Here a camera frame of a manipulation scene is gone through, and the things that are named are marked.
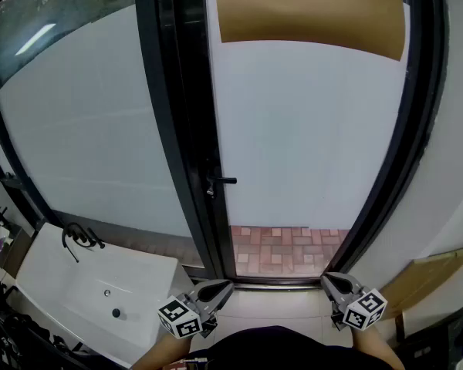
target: black shirt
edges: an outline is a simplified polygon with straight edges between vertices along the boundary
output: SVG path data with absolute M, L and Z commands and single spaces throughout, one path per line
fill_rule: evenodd
M 194 368 L 322 369 L 355 368 L 391 370 L 382 360 L 353 348 L 326 346 L 282 326 L 240 331 L 212 347 L 189 354 L 187 359 L 206 358 Z

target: ceiling light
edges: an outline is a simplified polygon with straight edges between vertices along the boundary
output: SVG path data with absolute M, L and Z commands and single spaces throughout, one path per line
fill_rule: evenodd
M 21 53 L 24 53 L 27 51 L 32 44 L 34 44 L 36 41 L 38 41 L 46 32 L 48 32 L 53 26 L 55 26 L 55 23 L 50 23 L 49 25 L 44 25 L 36 34 L 34 34 L 33 37 L 31 37 L 26 44 L 20 48 L 19 51 L 15 54 L 15 56 L 20 55 Z

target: door handle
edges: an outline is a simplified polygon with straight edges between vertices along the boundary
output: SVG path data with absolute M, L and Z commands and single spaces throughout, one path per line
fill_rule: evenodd
M 206 190 L 206 193 L 211 196 L 211 199 L 216 198 L 215 194 L 215 184 L 218 183 L 231 183 L 236 184 L 237 179 L 234 177 L 215 177 L 210 174 L 206 176 L 206 180 L 209 182 L 209 188 Z

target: brown paper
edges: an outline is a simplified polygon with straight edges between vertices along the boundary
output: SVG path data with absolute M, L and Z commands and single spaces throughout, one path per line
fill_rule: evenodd
M 463 265 L 463 248 L 413 259 L 402 272 L 380 290 L 387 300 L 384 319 L 412 308 L 440 287 Z
M 400 60 L 402 0 L 217 0 L 221 40 L 320 42 Z

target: white sink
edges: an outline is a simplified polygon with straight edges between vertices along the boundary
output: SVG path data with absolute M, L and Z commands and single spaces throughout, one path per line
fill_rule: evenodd
M 67 245 L 79 263 L 62 246 L 62 229 L 45 224 L 22 262 L 17 288 L 74 337 L 129 368 L 164 331 L 160 303 L 189 291 L 190 278 L 172 257 L 109 244 L 85 249 L 68 237 Z

